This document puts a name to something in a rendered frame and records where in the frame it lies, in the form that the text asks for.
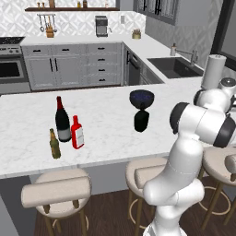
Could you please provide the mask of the red bottle white label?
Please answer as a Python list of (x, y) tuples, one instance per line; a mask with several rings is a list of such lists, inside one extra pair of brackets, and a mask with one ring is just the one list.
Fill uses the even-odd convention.
[(79, 149), (84, 146), (84, 135), (82, 125), (78, 122), (76, 115), (73, 116), (73, 125), (71, 126), (71, 136), (73, 148)]

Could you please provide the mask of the black dishwasher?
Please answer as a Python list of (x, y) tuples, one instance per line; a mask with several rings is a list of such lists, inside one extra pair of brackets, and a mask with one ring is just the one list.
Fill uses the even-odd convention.
[(127, 65), (127, 85), (136, 86), (140, 84), (140, 61), (137, 56), (128, 51), (126, 54), (126, 65)]

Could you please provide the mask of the grey cupboards under sink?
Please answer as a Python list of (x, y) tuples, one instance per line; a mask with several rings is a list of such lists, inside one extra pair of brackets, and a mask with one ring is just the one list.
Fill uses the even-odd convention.
[(140, 84), (163, 84), (163, 81), (146, 64), (142, 64), (140, 69)]

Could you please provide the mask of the dark wine bottle red top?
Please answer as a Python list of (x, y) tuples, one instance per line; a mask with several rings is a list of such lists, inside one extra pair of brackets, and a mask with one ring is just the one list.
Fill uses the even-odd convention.
[(57, 111), (55, 114), (55, 124), (58, 133), (58, 138), (61, 142), (68, 142), (71, 139), (69, 117), (64, 109), (60, 96), (57, 100)]

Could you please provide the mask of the beige bar stool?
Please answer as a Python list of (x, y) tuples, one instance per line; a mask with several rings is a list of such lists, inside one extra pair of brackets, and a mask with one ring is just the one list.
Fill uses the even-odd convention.
[(147, 181), (159, 175), (165, 168), (167, 160), (163, 157), (132, 160), (126, 165), (125, 181), (128, 186), (127, 218), (135, 224), (135, 236), (139, 230), (143, 205), (143, 188)]
[(35, 207), (43, 215), (49, 236), (54, 236), (54, 228), (62, 232), (61, 219), (79, 213), (82, 236), (87, 236), (89, 220), (84, 207), (90, 195), (91, 181), (84, 170), (52, 171), (22, 188), (21, 204), (25, 208)]
[(236, 147), (206, 147), (202, 160), (198, 179), (201, 180), (204, 173), (207, 173), (217, 182), (214, 188), (214, 194), (209, 203), (209, 207), (203, 209), (206, 211), (201, 229), (204, 230), (213, 214), (213, 209), (218, 201), (224, 185), (236, 187)]

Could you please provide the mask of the grey base cupboard run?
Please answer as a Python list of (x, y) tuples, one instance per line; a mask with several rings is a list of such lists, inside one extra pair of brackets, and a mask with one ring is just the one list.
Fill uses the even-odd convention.
[(121, 83), (122, 44), (23, 45), (33, 90), (110, 86)]

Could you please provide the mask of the olive green glass bottle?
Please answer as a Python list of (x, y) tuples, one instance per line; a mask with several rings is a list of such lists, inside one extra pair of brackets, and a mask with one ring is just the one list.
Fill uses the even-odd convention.
[(59, 142), (55, 137), (54, 130), (50, 129), (50, 147), (52, 150), (52, 156), (54, 159), (59, 159), (61, 157), (61, 151), (59, 148)]

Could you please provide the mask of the dark sink basin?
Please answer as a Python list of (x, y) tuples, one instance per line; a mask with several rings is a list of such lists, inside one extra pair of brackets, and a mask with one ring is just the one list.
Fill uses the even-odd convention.
[(148, 58), (166, 78), (201, 77), (204, 71), (182, 57)]

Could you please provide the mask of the grey coffee machine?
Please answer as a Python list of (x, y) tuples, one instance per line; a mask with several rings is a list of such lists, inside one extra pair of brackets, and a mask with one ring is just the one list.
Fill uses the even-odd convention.
[(95, 17), (95, 30), (97, 37), (107, 37), (112, 33), (112, 29), (108, 26), (108, 19), (106, 16)]

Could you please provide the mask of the silver tap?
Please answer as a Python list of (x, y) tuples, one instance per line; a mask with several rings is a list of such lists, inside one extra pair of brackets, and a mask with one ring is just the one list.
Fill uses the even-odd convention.
[(190, 60), (190, 66), (195, 66), (198, 60), (198, 55), (197, 55), (197, 50), (192, 50), (191, 52), (186, 52), (183, 50), (175, 50), (178, 53), (185, 53), (185, 54), (190, 54), (191, 55), (191, 60)]

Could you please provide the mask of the white paper towel roll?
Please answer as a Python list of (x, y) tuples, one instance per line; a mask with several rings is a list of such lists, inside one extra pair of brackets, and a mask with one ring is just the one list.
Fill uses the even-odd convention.
[(225, 63), (226, 57), (223, 55), (211, 54), (208, 56), (201, 82), (202, 89), (216, 89), (218, 87)]

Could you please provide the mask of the black framed window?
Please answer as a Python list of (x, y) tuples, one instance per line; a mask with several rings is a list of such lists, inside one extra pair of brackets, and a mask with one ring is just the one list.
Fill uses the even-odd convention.
[(223, 0), (210, 53), (226, 56), (225, 66), (236, 72), (236, 0)]

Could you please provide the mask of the grey glass wall cupboards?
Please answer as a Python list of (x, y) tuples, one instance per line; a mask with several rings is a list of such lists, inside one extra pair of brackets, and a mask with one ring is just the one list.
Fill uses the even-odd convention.
[(134, 10), (147, 17), (174, 25), (180, 0), (134, 0)]

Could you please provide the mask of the dark wooden wall shelf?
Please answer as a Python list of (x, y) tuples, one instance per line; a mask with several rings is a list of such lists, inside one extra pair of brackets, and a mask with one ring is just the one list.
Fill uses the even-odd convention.
[(49, 11), (120, 11), (118, 7), (27, 7), (26, 12), (49, 12)]

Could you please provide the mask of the rail with hanging tools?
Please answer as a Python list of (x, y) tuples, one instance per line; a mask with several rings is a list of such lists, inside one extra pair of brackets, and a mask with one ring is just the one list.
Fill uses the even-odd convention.
[(44, 32), (48, 28), (52, 28), (53, 32), (56, 32), (55, 26), (55, 14), (38, 14), (40, 20), (40, 31)]

